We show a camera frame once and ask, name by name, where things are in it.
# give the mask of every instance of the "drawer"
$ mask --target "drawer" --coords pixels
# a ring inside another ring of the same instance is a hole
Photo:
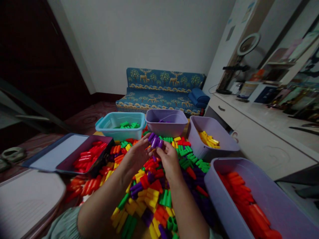
[[[273,180],[317,164],[316,161],[246,118],[233,132],[245,156]]]
[[[236,129],[245,116],[216,96],[212,96],[208,105],[232,128]]]

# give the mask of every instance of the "cable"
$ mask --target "cable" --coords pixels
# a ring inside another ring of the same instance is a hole
[[[210,89],[211,89],[211,88],[208,89],[208,93],[210,93],[210,94],[215,94],[216,92],[213,92],[213,93],[210,92]]]

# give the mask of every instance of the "sofa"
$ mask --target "sofa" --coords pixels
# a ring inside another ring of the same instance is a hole
[[[181,110],[199,115],[188,97],[193,88],[202,89],[206,76],[198,73],[127,68],[127,92],[116,101],[118,111],[143,112],[149,109]]]

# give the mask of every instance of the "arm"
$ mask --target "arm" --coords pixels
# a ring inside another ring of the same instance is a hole
[[[145,135],[123,158],[121,164],[112,173],[107,183],[103,184],[81,207],[77,219],[80,235],[84,238],[97,238],[101,235],[113,211],[125,195],[133,176],[153,155],[148,147]]]
[[[159,147],[156,148],[156,153],[162,159],[166,178],[171,188],[179,235],[181,238],[208,239],[209,226],[183,179],[177,152],[170,143],[164,142],[164,144],[167,153]]]

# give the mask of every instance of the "door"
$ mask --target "door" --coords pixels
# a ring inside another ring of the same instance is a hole
[[[0,0],[0,77],[62,120],[91,105],[45,0]]]

